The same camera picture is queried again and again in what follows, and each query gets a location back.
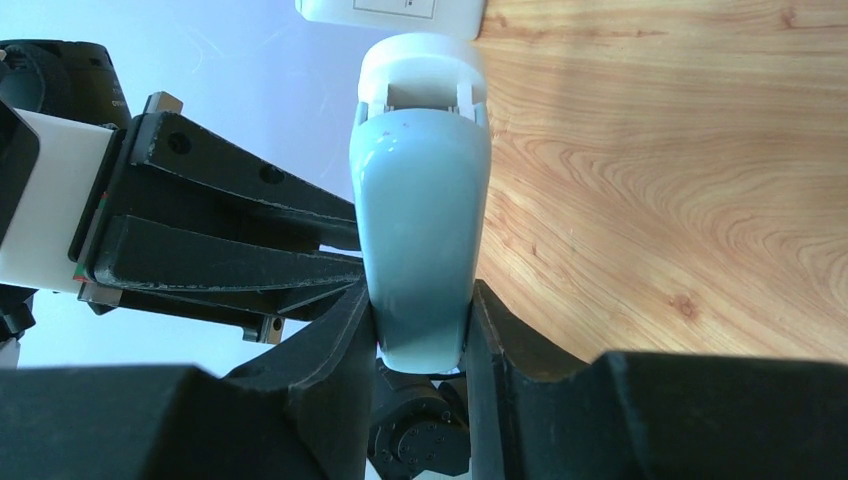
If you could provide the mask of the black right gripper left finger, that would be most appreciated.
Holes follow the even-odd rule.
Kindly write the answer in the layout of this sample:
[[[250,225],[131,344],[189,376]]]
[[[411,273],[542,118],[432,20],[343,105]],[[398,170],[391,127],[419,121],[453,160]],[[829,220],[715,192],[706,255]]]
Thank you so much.
[[[376,340],[363,282],[218,378],[187,365],[5,369],[5,479],[361,479]]]

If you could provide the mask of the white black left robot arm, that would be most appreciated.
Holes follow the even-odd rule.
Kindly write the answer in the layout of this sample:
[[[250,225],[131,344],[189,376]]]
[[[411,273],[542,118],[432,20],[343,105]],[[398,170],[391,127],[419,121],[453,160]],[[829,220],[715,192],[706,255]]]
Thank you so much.
[[[255,328],[364,278],[352,204],[180,114],[132,115],[107,49],[1,44],[1,325],[39,291]]]

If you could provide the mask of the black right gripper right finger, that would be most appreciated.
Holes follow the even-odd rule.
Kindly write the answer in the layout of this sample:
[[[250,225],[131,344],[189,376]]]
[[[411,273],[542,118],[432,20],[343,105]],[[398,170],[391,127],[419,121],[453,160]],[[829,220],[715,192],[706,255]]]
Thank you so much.
[[[484,282],[465,349],[476,479],[843,479],[847,368],[612,351],[583,362]]]

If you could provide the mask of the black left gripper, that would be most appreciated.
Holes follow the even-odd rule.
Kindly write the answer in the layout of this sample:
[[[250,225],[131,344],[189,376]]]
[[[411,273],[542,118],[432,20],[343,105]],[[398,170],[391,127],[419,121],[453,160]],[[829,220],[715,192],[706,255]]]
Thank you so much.
[[[1,282],[76,294],[72,240],[114,131],[13,108],[37,156],[1,243]],[[174,112],[133,119],[131,162],[163,173],[283,231],[358,251],[353,204]],[[92,260],[101,285],[262,316],[312,318],[314,304],[360,279],[359,259],[279,250],[122,215]]]

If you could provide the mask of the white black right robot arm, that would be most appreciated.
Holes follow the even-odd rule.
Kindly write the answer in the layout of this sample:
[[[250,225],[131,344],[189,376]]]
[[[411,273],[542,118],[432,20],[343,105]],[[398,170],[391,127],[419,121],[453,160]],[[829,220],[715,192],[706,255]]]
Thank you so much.
[[[183,365],[5,369],[5,479],[843,479],[847,368],[620,351],[585,363],[484,282],[461,378],[375,354],[363,283],[218,378]]]

